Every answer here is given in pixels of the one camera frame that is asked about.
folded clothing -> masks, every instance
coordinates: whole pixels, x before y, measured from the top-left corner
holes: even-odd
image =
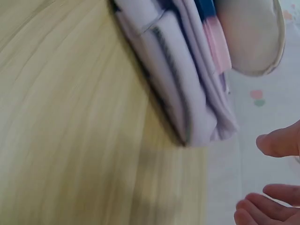
[[[172,2],[170,8],[153,0],[117,0],[114,6],[181,140],[202,146],[232,135],[237,129],[235,117],[203,38],[203,28],[195,27],[201,24],[199,15],[192,24],[187,11],[184,14],[183,8]]]

hand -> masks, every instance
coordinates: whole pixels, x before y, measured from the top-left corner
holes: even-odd
[[[261,135],[257,147],[267,156],[285,157],[300,154],[300,120],[293,125]],[[273,184],[263,192],[292,206],[300,206],[300,186]],[[300,209],[285,207],[259,194],[249,194],[236,206],[237,225],[299,225]]]
[[[300,186],[267,185],[263,192],[273,199],[293,206],[300,205]],[[236,206],[237,225],[299,225],[300,209],[283,206],[263,195],[249,194]]]

white sheet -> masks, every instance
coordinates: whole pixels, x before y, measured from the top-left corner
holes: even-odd
[[[207,225],[233,225],[236,202],[269,183],[300,185],[294,157],[267,157],[255,144],[258,135],[300,119],[300,1],[281,0],[281,6],[286,44],[278,68],[258,78],[229,73],[240,132],[208,149]]]

green dot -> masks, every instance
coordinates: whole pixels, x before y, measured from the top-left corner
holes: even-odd
[[[263,106],[266,103],[266,101],[264,99],[259,99],[259,100],[255,100],[254,104],[258,107]]]

wooden surface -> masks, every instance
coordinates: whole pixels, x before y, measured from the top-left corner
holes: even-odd
[[[104,0],[0,0],[0,225],[198,225],[177,147]]]

